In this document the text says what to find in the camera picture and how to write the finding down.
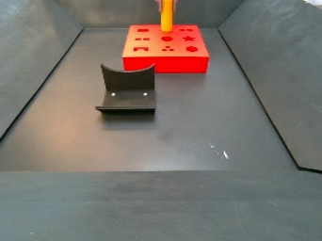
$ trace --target gray floor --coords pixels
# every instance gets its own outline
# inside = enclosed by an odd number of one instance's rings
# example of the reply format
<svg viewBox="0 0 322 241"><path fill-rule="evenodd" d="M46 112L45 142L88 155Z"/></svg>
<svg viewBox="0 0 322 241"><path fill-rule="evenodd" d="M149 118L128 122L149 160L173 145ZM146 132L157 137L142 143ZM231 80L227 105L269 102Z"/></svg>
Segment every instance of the gray floor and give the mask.
<svg viewBox="0 0 322 241"><path fill-rule="evenodd" d="M102 116L98 65L125 29L88 29L0 143L1 170L295 170L239 66L203 29L207 74L157 74L154 115Z"/></svg>
<svg viewBox="0 0 322 241"><path fill-rule="evenodd" d="M300 172L215 30L208 72L157 74L154 116L105 116L98 64L125 30L86 30L0 143L1 240L322 240Z"/></svg>
<svg viewBox="0 0 322 241"><path fill-rule="evenodd" d="M316 241L320 175L0 173L1 240Z"/></svg>

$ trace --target dark gray surface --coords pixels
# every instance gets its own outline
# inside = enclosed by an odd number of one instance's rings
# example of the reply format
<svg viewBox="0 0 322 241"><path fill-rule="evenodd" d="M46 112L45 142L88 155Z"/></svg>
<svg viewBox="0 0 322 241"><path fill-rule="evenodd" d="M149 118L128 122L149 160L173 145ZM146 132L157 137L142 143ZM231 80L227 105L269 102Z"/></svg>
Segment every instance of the dark gray surface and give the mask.
<svg viewBox="0 0 322 241"><path fill-rule="evenodd" d="M176 24L217 27L244 0L180 0ZM116 28L130 24L157 24L154 0L56 0L85 27Z"/></svg>
<svg viewBox="0 0 322 241"><path fill-rule="evenodd" d="M322 11L245 0L220 31L297 165L322 170Z"/></svg>
<svg viewBox="0 0 322 241"><path fill-rule="evenodd" d="M78 32L50 0L0 0L0 137Z"/></svg>
<svg viewBox="0 0 322 241"><path fill-rule="evenodd" d="M0 173L2 240L316 241L320 175Z"/></svg>
<svg viewBox="0 0 322 241"><path fill-rule="evenodd" d="M203 29L207 74L156 74L154 115L94 110L126 29L85 30L0 143L1 170L293 170L243 73Z"/></svg>

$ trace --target bin floor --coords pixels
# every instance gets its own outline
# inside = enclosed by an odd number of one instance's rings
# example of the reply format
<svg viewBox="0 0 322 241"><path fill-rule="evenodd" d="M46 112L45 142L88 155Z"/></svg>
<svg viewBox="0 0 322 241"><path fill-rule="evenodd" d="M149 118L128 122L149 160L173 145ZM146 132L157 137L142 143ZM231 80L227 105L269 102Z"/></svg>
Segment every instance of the bin floor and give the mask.
<svg viewBox="0 0 322 241"><path fill-rule="evenodd" d="M1 170L295 170L215 29L205 74L156 74L154 114L101 115L100 64L126 29L86 29L0 143Z"/></svg>

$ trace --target white speck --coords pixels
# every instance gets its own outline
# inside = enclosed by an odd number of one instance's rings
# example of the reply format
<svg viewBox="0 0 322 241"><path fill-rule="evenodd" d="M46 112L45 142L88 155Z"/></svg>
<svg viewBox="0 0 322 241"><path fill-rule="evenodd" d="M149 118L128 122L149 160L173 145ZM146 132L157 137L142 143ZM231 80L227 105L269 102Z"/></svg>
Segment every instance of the white speck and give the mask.
<svg viewBox="0 0 322 241"><path fill-rule="evenodd" d="M224 151L224 156L225 156L225 159L228 159L227 154L225 154L225 151Z"/></svg>

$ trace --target hole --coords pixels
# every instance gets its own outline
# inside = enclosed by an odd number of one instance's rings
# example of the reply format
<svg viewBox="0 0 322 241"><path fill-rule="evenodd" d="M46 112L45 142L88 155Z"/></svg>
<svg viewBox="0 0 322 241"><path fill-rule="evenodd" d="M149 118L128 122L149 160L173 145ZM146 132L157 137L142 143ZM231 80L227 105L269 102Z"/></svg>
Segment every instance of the hole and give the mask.
<svg viewBox="0 0 322 241"><path fill-rule="evenodd" d="M196 51L197 51L197 47L188 46L188 47L185 47L185 51L188 51L188 52L196 52Z"/></svg>
<svg viewBox="0 0 322 241"><path fill-rule="evenodd" d="M172 40L173 40L172 37L161 37L160 39L161 39L162 41L172 41Z"/></svg>
<svg viewBox="0 0 322 241"><path fill-rule="evenodd" d="M148 51L148 47L134 47L133 51L137 51L137 50Z"/></svg>
<svg viewBox="0 0 322 241"><path fill-rule="evenodd" d="M185 36L185 37L183 37L183 39L184 39L184 41L193 41L193 37L189 37L189 36Z"/></svg>

